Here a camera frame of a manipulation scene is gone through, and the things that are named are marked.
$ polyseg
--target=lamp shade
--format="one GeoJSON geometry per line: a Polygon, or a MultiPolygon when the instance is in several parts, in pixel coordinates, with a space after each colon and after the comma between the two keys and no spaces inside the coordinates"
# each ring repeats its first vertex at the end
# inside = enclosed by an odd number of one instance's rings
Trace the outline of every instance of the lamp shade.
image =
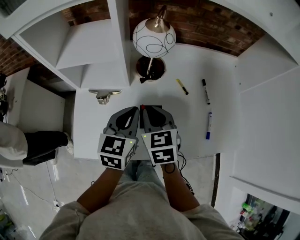
{"type": "Polygon", "coordinates": [[[161,58],[167,55],[176,42],[175,30],[172,26],[167,32],[157,33],[146,27],[141,21],[133,31],[132,40],[136,50],[148,58],[161,58]]]}

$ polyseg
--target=yellow marker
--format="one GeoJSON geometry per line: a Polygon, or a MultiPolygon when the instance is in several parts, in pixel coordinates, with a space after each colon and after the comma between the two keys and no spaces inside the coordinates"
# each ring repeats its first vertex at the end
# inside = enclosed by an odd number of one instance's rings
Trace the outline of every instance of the yellow marker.
{"type": "Polygon", "coordinates": [[[186,95],[188,95],[188,91],[187,91],[187,89],[183,86],[183,84],[182,84],[182,82],[180,81],[180,79],[177,78],[176,81],[179,83],[179,85],[180,85],[180,87],[183,89],[184,93],[185,93],[186,95]]]}

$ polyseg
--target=white shelf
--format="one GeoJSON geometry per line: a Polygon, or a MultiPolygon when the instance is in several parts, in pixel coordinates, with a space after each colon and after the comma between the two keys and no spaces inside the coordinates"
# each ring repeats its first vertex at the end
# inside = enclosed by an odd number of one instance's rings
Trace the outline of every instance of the white shelf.
{"type": "Polygon", "coordinates": [[[111,20],[107,19],[71,27],[60,51],[56,68],[105,63],[117,58],[111,20]]]}
{"type": "Polygon", "coordinates": [[[0,34],[9,38],[54,13],[88,1],[91,0],[26,0],[11,15],[0,14],[0,34]]]}
{"type": "Polygon", "coordinates": [[[119,61],[84,66],[81,88],[122,89],[129,86],[122,74],[119,61]]]}
{"type": "Polygon", "coordinates": [[[128,0],[108,0],[111,19],[70,27],[59,12],[90,0],[62,0],[42,6],[27,0],[15,16],[11,28],[0,14],[0,34],[12,38],[40,63],[53,71],[72,88],[122,89],[129,86],[130,31],[128,0]],[[31,11],[36,18],[28,17],[31,11]]]}

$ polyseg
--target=floor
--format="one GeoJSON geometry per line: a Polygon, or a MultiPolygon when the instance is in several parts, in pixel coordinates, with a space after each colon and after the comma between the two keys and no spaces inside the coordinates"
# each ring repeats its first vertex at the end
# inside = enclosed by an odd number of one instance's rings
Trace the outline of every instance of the floor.
{"type": "MultiPolygon", "coordinates": [[[[72,130],[72,101],[66,100],[64,128],[72,130]]],[[[50,162],[35,167],[24,166],[13,171],[1,183],[0,197],[5,211],[19,227],[22,239],[39,238],[43,230],[51,223],[59,208],[54,206],[76,200],[104,171],[96,160],[73,158],[65,148],[59,148],[58,163],[50,162]]],[[[200,204],[210,203],[214,186],[215,156],[188,159],[182,174],[190,182],[195,197],[200,204]]],[[[155,168],[163,182],[161,168],[155,168]]]]}

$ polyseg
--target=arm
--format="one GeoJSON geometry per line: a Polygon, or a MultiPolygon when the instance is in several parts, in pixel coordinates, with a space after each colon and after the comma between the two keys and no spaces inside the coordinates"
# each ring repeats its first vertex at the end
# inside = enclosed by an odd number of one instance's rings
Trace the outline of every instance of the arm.
{"type": "Polygon", "coordinates": [[[123,171],[107,168],[76,202],[64,205],[40,240],[75,240],[84,219],[108,204],[123,171]]]}
{"type": "MultiPolygon", "coordinates": [[[[205,236],[207,240],[241,240],[242,238],[231,230],[222,216],[213,207],[201,205],[186,186],[178,168],[173,173],[165,172],[165,165],[161,165],[165,188],[170,205],[182,212],[205,236]]],[[[171,172],[173,164],[167,164],[166,170],[171,172]]]]}
{"type": "Polygon", "coordinates": [[[106,206],[123,171],[107,168],[77,200],[90,213],[106,206]]]}
{"type": "Polygon", "coordinates": [[[167,172],[171,172],[174,166],[173,164],[161,165],[170,205],[180,212],[198,207],[199,202],[186,186],[177,166],[175,166],[173,173],[167,173],[165,166],[167,172]]]}

